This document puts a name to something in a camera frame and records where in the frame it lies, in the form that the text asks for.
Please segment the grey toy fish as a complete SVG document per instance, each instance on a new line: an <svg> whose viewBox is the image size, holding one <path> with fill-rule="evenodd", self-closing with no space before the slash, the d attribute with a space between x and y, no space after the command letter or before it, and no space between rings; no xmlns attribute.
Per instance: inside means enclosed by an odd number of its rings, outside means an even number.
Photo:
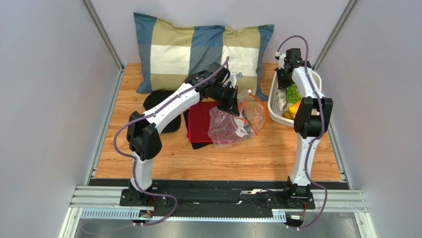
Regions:
<svg viewBox="0 0 422 238"><path fill-rule="evenodd" d="M281 112L285 111L288 105L287 91L285 88L277 90L278 107Z"/></svg>

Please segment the clear zip bag orange zipper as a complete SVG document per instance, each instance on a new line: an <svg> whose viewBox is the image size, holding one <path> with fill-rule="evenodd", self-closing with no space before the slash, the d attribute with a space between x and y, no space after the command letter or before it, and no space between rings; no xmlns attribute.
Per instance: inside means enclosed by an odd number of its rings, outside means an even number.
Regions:
<svg viewBox="0 0 422 238"><path fill-rule="evenodd" d="M247 89L237 98L239 116L210 109L208 136L217 150L238 144L258 136L268 120L268 110L264 102Z"/></svg>

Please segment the orange yellow mango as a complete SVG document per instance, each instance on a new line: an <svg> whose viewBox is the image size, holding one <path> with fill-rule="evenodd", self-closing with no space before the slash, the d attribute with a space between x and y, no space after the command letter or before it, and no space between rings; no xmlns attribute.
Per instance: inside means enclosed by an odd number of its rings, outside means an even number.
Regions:
<svg viewBox="0 0 422 238"><path fill-rule="evenodd" d="M295 115L297 114L297 112L298 112L298 109L299 109L300 103L301 103L301 101L298 101L298 102L296 102L296 103L292 104L292 105L288 108L288 111L289 111L292 115L294 115L294 116L295 116Z"/></svg>

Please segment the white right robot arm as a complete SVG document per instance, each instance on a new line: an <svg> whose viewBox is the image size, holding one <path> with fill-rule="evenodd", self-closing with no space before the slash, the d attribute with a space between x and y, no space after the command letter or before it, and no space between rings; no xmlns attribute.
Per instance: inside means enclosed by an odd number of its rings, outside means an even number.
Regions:
<svg viewBox="0 0 422 238"><path fill-rule="evenodd" d="M302 59L301 50L292 48L278 54L276 69L278 88L286 92L295 85L301 96L294 116L294 131L298 146L293 170L283 190L282 201L288 208L303 205L311 197L311 171L320 139L325 134L333 108L333 100L326 98L318 88L311 65Z"/></svg>

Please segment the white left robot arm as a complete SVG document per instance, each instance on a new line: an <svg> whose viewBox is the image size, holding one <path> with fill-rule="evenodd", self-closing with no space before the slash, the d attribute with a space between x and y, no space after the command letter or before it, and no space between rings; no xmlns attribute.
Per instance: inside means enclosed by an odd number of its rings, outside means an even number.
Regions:
<svg viewBox="0 0 422 238"><path fill-rule="evenodd" d="M154 158L162 149L160 134L170 122L202 99L213 99L223 112L239 116L237 81L241 72L231 72L214 62L208 70L193 73L181 86L157 106L143 114L133 112L127 129L127 141L133 156L133 176L126 201L146 205L151 196Z"/></svg>

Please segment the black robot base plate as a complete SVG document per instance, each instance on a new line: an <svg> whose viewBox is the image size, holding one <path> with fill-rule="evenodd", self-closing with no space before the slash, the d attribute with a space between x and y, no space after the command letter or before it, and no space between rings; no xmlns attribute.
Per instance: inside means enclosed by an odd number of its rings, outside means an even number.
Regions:
<svg viewBox="0 0 422 238"><path fill-rule="evenodd" d="M147 194L136 190L129 179L94 178L94 188L119 187L117 205L137 208L135 219L159 218L271 218L273 210L315 211L317 193L310 185L306 195L294 195L287 181L170 180L154 179Z"/></svg>

